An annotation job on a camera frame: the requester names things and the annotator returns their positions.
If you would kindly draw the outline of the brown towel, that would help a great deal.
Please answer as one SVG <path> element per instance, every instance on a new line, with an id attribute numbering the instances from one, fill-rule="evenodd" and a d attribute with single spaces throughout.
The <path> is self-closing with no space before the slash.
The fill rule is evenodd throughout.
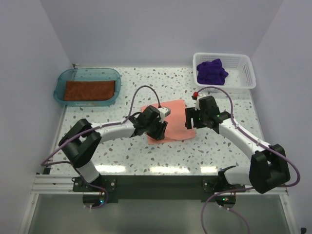
<path id="1" fill-rule="evenodd" d="M 106 101 L 115 94 L 116 82 L 68 81 L 63 99 L 65 101 Z"/>

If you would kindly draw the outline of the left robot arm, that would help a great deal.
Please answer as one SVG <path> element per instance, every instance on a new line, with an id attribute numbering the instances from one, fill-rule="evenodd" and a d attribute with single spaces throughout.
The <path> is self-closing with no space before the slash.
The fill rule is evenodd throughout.
<path id="1" fill-rule="evenodd" d="M 142 112 L 128 115 L 124 120 L 108 123 L 90 123 L 79 120 L 59 142 L 59 149 L 69 159 L 88 190 L 104 192 L 105 182 L 92 162 L 98 145 L 117 138 L 132 138 L 147 134 L 157 141 L 165 138 L 171 110 L 149 105 Z"/>

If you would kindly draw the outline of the pink towel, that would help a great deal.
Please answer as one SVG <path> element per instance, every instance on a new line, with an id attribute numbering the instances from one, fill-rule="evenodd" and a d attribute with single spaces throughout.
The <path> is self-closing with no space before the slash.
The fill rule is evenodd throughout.
<path id="1" fill-rule="evenodd" d="M 185 127 L 185 101 L 182 99 L 167 101 L 161 103 L 162 107 L 167 107 L 171 110 L 171 113 L 165 118 L 168 125 L 165 130 L 165 138 L 157 141 L 151 137 L 147 137 L 149 145 L 155 145 L 160 143 L 167 143 L 173 141 L 189 140 L 196 137 L 194 129 L 187 129 Z"/>

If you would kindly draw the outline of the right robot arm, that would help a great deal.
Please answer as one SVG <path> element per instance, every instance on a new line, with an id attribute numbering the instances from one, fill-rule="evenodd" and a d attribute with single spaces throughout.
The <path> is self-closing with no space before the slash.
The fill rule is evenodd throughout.
<path id="1" fill-rule="evenodd" d="M 283 147 L 259 139 L 253 141 L 254 135 L 233 123 L 229 112 L 220 112 L 213 96 L 195 92 L 192 98 L 195 106 L 185 109 L 186 128 L 214 130 L 238 147 L 250 161 L 248 167 L 230 166 L 220 170 L 214 185 L 217 191 L 226 192 L 247 185 L 264 194 L 291 179 Z"/>

